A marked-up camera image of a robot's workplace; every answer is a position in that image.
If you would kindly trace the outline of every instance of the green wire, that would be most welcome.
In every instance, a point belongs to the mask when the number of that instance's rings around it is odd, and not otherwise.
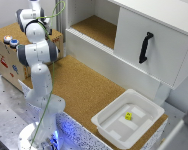
[[[59,2],[59,3],[56,4],[56,6],[55,6],[55,8],[54,8],[54,11],[56,10],[57,6],[58,6],[60,3],[64,3],[64,7],[63,7],[63,9],[62,9],[58,14],[56,14],[55,16],[59,15],[59,14],[65,9],[65,2],[64,2],[64,1],[61,1],[61,2]],[[53,17],[55,17],[55,16],[52,15],[51,17],[38,17],[37,19],[39,19],[39,18],[53,18]],[[47,36],[48,36],[48,39],[50,40],[50,36],[49,36],[47,30],[43,27],[43,25],[42,25],[41,23],[38,23],[38,24],[43,28],[43,30],[46,32],[46,34],[47,34]],[[52,77],[52,91],[53,91],[53,88],[54,88],[54,62],[53,62],[53,75],[52,75],[52,76],[53,76],[53,77]],[[39,130],[39,128],[40,128],[41,122],[42,122],[43,117],[44,117],[44,115],[45,115],[45,113],[46,113],[46,110],[47,110],[47,108],[48,108],[48,105],[49,105],[49,103],[50,103],[50,99],[51,99],[51,96],[52,96],[52,91],[50,92],[50,96],[49,96],[47,105],[46,105],[46,107],[45,107],[45,110],[44,110],[44,112],[43,112],[43,115],[42,115],[42,117],[41,117],[41,120],[40,120],[40,122],[39,122],[39,124],[38,124],[38,127],[37,127],[37,129],[36,129],[36,133],[35,133],[35,135],[34,135],[34,138],[33,138],[32,142],[31,142],[30,150],[31,150],[31,148],[32,148],[32,145],[33,145],[33,143],[34,143],[34,140],[35,140],[36,135],[37,135],[37,133],[38,133],[38,130]]]

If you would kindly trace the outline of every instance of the sink basin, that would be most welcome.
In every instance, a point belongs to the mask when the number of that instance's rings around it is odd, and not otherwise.
[[[126,120],[126,113],[132,119]],[[120,149],[130,149],[164,114],[164,109],[134,90],[127,90],[91,120],[99,133]]]

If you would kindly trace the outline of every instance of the yellow object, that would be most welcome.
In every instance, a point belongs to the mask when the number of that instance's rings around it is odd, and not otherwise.
[[[126,115],[125,115],[125,119],[131,120],[131,118],[132,118],[132,113],[127,112]]]

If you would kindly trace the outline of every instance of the white wall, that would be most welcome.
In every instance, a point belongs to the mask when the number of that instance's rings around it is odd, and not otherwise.
[[[55,0],[40,0],[45,15],[52,15]],[[18,9],[28,9],[28,0],[0,0],[0,28],[16,22],[15,12]]]
[[[168,103],[183,112],[188,110],[188,78],[174,91],[171,91]]]

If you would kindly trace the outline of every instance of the cabinet door handle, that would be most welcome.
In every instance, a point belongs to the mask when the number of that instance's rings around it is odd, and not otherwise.
[[[147,60],[147,57],[145,57],[147,46],[148,46],[148,40],[151,39],[154,35],[150,32],[147,32],[147,36],[145,37],[141,49],[141,54],[139,57],[139,63],[142,64]]]

